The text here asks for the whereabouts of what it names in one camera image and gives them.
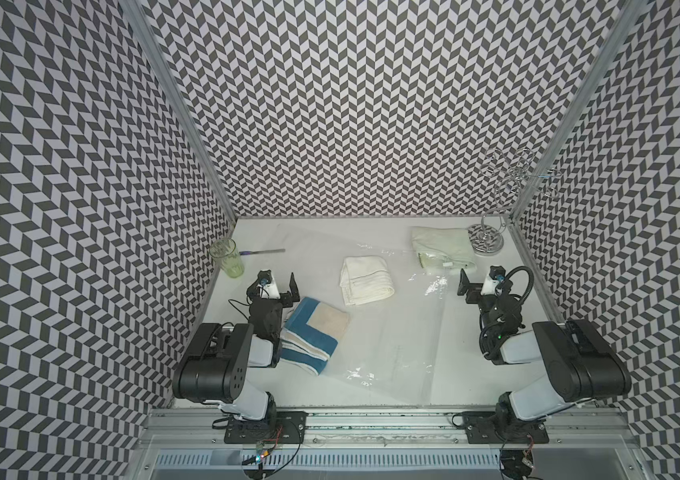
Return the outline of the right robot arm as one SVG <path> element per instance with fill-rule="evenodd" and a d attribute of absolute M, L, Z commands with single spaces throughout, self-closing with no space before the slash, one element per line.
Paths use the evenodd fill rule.
<path fill-rule="evenodd" d="M 523 307 L 535 286 L 526 266 L 492 265 L 482 282 L 459 271 L 457 294 L 479 311 L 478 346 L 495 366 L 540 363 L 545 373 L 529 385 L 503 394 L 494 417 L 531 423 L 589 401 L 632 390 L 628 366 L 588 320 L 546 320 L 526 325 Z"/>

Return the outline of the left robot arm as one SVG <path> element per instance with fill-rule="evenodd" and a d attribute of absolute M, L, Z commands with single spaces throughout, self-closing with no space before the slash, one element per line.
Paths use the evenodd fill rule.
<path fill-rule="evenodd" d="M 251 369 L 274 368 L 283 350 L 284 311 L 300 302 L 294 276 L 282 292 L 269 270 L 258 273 L 246 290 L 244 323 L 204 323 L 196 330 L 173 375 L 177 399 L 215 405 L 234 420 L 272 427 L 276 422 L 273 395 L 247 379 Z"/>

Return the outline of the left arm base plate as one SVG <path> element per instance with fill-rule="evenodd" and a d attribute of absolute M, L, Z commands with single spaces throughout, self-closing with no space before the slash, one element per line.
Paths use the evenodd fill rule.
<path fill-rule="evenodd" d="M 304 441 L 308 413 L 306 411 L 277 411 L 264 420 L 236 420 L 229 422 L 224 433 L 225 444 L 255 445 L 259 442 L 278 445 L 297 445 Z"/>

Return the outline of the white towel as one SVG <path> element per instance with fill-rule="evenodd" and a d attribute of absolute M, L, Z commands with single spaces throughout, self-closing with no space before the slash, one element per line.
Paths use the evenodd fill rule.
<path fill-rule="evenodd" d="M 382 301 L 395 294 L 388 264 L 380 256 L 346 257 L 341 268 L 340 288 L 346 306 Z"/>

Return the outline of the blue and beige towel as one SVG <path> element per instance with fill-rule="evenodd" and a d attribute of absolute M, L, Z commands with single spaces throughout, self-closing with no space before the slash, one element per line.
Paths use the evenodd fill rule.
<path fill-rule="evenodd" d="M 343 339 L 351 316 L 325 302 L 306 297 L 281 332 L 281 361 L 319 376 Z"/>

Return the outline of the clear plastic vacuum bag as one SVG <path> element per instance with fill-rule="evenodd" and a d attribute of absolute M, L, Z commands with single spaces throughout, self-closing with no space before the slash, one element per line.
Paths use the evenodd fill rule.
<path fill-rule="evenodd" d="M 280 281 L 294 274 L 301 301 L 314 298 L 351 316 L 343 339 L 319 376 L 405 404 L 429 403 L 451 273 L 426 273 L 412 250 L 294 226 L 278 226 L 269 243 L 286 249 L 269 260 L 269 269 Z M 395 286 L 392 297 L 345 305 L 341 268 L 346 257 L 356 256 L 386 260 Z"/>

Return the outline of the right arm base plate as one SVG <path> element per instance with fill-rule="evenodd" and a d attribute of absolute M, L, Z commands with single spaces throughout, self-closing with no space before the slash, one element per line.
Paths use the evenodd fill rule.
<path fill-rule="evenodd" d="M 461 417 L 470 444 L 537 445 L 550 442 L 545 423 L 540 420 L 524 421 L 513 414 L 480 411 L 465 411 Z"/>

